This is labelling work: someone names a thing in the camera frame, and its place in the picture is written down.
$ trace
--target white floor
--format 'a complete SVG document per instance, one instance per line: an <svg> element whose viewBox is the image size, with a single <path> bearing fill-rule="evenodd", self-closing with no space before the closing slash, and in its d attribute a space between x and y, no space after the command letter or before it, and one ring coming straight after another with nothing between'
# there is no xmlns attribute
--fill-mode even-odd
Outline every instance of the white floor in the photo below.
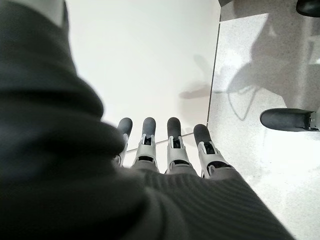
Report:
<svg viewBox="0 0 320 240"><path fill-rule="evenodd" d="M208 128L287 229L318 240L320 133L267 129L259 116L320 106L320 20L297 14L296 0L239 2L221 10Z"/></svg>
<svg viewBox="0 0 320 240"><path fill-rule="evenodd" d="M78 74L103 101L103 120L133 121L137 148L146 117L156 140L177 117L182 134L207 123L217 45L218 0L68 0L70 43Z"/></svg>

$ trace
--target robotic finger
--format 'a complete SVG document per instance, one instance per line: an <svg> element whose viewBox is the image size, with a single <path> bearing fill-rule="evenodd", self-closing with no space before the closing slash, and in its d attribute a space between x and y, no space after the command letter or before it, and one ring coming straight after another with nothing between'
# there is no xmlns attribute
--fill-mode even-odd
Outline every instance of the robotic finger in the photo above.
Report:
<svg viewBox="0 0 320 240"><path fill-rule="evenodd" d="M128 148L128 140L131 134L132 126L133 126L132 120L128 117L125 117L121 119L117 127L117 129L123 134L123 140L125 142L125 146L122 152L119 153L117 156L115 156L115 158L113 159L115 164L120 167L122 167L124 164L124 159L125 159L127 148Z"/></svg>
<svg viewBox="0 0 320 240"><path fill-rule="evenodd" d="M178 118L171 117L167 122L167 170L166 174L197 173L189 161L186 147L181 136L181 124Z"/></svg>
<svg viewBox="0 0 320 240"><path fill-rule="evenodd" d="M159 172L156 161L156 121L147 117L143 122L142 136L136 151L132 169L144 169Z"/></svg>
<svg viewBox="0 0 320 240"><path fill-rule="evenodd" d="M223 158L215 147L209 130L205 125L196 125L193 133L198 148L202 178L214 180L241 178L240 174Z"/></svg>

